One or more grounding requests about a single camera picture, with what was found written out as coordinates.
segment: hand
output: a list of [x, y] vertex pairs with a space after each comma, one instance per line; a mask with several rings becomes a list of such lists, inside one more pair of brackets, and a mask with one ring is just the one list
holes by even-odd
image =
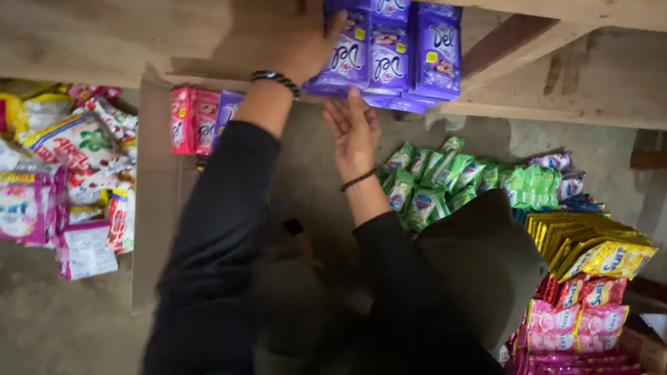
[[359, 90], [351, 89], [347, 102], [327, 100], [324, 121], [336, 141], [333, 156], [343, 182], [370, 172], [382, 131], [375, 110], [364, 102]]
[[305, 0], [305, 9], [293, 22], [293, 28], [279, 46], [279, 57], [273, 70], [301, 87], [316, 76], [331, 57], [348, 12], [342, 9], [325, 27], [322, 0]]

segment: bracelet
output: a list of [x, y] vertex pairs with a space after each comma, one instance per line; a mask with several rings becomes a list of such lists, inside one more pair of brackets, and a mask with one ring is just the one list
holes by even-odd
[[301, 97], [301, 90], [299, 90], [299, 87], [294, 82], [292, 82], [291, 79], [280, 73], [276, 73], [272, 70], [258, 70], [255, 73], [252, 73], [252, 76], [250, 77], [251, 82], [259, 81], [260, 79], [276, 81], [285, 86], [292, 92], [292, 95], [294, 95], [294, 100], [299, 100]]
[[350, 181], [350, 182], [346, 183], [345, 185], [341, 186], [340, 191], [344, 193], [348, 189], [348, 187], [354, 185], [355, 183], [359, 183], [361, 181], [364, 181], [365, 179], [369, 178], [370, 176], [378, 174], [378, 172], [380, 172], [380, 171], [377, 168], [373, 168], [367, 174], [365, 174], [365, 175], [363, 175], [359, 178], [355, 178], [352, 181]]

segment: person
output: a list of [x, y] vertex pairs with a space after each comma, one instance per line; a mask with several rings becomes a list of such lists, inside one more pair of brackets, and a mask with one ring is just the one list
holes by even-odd
[[[282, 39], [284, 54], [268, 68], [300, 86], [324, 66], [346, 19], [345, 11], [337, 13], [323, 32], [321, 0], [308, 1]], [[367, 316], [344, 322], [346, 330], [328, 330], [335, 319], [327, 315], [340, 305], [326, 297], [303, 257], [281, 252], [289, 241], [267, 198], [292, 103], [282, 84], [256, 81], [222, 133], [183, 209], [156, 288], [143, 373], [502, 374], [494, 358], [499, 343], [516, 329], [544, 275], [506, 195], [482, 194], [413, 242], [376, 175], [348, 187], [373, 301]], [[373, 170], [381, 129], [360, 92], [328, 101], [323, 118], [342, 182]], [[450, 220], [455, 216], [460, 220]], [[288, 226], [299, 234], [294, 222]], [[512, 260], [526, 254], [528, 265]]]

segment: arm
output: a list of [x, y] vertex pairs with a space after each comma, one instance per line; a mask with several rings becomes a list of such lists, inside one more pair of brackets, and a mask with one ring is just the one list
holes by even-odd
[[[343, 181], [367, 173], [374, 164], [380, 128], [358, 91], [348, 102], [329, 101], [324, 119], [336, 140], [336, 165]], [[445, 295], [425, 257], [407, 237], [376, 176], [346, 190], [357, 229], [362, 268], [376, 300], [372, 322], [381, 341], [406, 357], [416, 372], [502, 373], [474, 338], [453, 298]]]
[[[284, 39], [285, 57], [269, 68], [301, 85], [329, 58], [346, 18], [339, 13], [324, 33], [321, 0], [311, 0]], [[223, 132], [183, 209], [157, 286], [144, 374], [252, 372], [255, 321], [247, 292], [263, 248], [269, 179], [292, 103], [290, 90], [258, 81]]]

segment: black long-sleeve shirt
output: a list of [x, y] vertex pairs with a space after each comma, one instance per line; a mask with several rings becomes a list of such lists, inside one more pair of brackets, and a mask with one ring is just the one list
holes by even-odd
[[[182, 213], [157, 286], [143, 372], [252, 374], [257, 314], [252, 266], [266, 245], [268, 186], [280, 144], [250, 123], [227, 124]], [[395, 213], [355, 231], [376, 301], [372, 332], [414, 373], [501, 374]]]

